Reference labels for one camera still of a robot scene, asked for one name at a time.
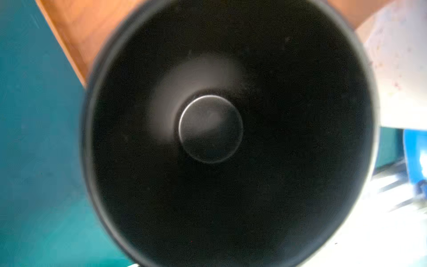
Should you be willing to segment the black mug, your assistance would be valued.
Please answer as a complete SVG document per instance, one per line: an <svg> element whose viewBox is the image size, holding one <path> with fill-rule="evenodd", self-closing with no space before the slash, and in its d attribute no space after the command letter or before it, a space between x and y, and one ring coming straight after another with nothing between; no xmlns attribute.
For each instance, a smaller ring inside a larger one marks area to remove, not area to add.
<svg viewBox="0 0 427 267"><path fill-rule="evenodd" d="M295 267L372 176L369 60L325 1L147 1L97 56L81 160L142 267Z"/></svg>

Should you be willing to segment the white speckled mug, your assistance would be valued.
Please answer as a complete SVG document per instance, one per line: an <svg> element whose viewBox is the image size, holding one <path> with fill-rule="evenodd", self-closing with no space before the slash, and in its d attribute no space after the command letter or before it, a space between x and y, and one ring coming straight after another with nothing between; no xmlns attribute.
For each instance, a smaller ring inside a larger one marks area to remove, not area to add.
<svg viewBox="0 0 427 267"><path fill-rule="evenodd" d="M427 128L427 3L393 1L357 29L378 85L380 124Z"/></svg>

